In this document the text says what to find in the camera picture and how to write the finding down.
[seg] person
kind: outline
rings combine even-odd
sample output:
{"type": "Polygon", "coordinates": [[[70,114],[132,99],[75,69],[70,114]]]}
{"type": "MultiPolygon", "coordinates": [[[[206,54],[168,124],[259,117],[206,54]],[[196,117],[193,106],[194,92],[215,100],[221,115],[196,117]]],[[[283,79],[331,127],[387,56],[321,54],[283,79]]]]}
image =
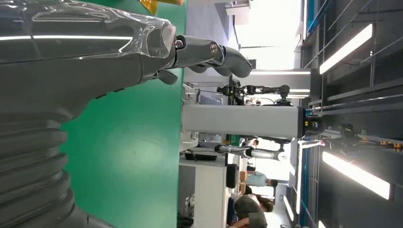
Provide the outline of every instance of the person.
{"type": "Polygon", "coordinates": [[[268,179],[266,175],[261,172],[248,171],[248,178],[246,179],[246,184],[256,187],[264,187],[264,186],[277,187],[278,181],[268,179]]]}
{"type": "Polygon", "coordinates": [[[235,201],[235,212],[239,221],[229,228],[266,228],[267,221],[264,212],[273,211],[273,202],[261,195],[237,195],[232,196],[235,201]]]}
{"type": "Polygon", "coordinates": [[[252,139],[252,140],[244,141],[241,146],[252,146],[252,147],[256,148],[258,145],[259,145],[259,140],[252,139]]]}

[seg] metal screw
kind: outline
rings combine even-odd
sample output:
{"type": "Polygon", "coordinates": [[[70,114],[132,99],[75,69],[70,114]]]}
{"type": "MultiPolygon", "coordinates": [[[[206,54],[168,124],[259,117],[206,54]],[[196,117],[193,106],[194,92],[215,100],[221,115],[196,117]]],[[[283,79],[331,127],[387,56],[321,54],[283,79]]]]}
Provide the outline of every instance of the metal screw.
{"type": "Polygon", "coordinates": [[[211,51],[211,53],[213,53],[213,54],[217,54],[217,52],[218,52],[218,46],[217,46],[216,44],[211,44],[211,45],[210,45],[210,51],[211,51]]]}
{"type": "Polygon", "coordinates": [[[181,41],[180,39],[175,40],[175,48],[176,49],[183,48],[183,41],[181,41]]]}

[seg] black cable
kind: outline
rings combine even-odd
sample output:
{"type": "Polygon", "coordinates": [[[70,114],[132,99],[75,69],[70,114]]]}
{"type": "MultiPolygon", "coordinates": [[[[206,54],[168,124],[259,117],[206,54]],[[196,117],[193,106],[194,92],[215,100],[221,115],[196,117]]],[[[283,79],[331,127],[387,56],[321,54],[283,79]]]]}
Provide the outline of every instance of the black cable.
{"type": "Polygon", "coordinates": [[[219,93],[219,92],[214,92],[214,91],[207,91],[207,90],[200,90],[200,91],[202,91],[202,92],[207,92],[207,93],[221,94],[221,93],[219,93]]]}

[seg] white table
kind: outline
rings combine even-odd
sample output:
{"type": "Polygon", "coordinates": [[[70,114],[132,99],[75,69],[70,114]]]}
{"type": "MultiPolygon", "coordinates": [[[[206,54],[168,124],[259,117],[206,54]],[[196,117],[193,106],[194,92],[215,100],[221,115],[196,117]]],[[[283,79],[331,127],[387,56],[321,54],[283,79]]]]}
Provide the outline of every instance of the white table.
{"type": "MultiPolygon", "coordinates": [[[[227,167],[225,157],[218,155],[215,161],[190,161],[184,156],[179,159],[179,165],[192,166],[195,172],[195,205],[194,228],[225,228],[227,224],[228,199],[239,190],[239,180],[235,189],[226,187],[227,167]]],[[[246,159],[234,157],[234,162],[240,170],[246,170],[246,159]]]]}

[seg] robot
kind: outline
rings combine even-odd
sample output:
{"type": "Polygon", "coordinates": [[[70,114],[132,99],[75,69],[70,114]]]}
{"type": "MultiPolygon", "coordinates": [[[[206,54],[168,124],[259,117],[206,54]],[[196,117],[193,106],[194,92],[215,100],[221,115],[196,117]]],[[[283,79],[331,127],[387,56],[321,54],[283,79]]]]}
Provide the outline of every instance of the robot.
{"type": "Polygon", "coordinates": [[[252,70],[236,50],[176,36],[165,19],[75,0],[0,3],[0,227],[110,228],[81,210],[63,170],[62,123],[92,99],[159,79],[168,69],[252,70]]]}

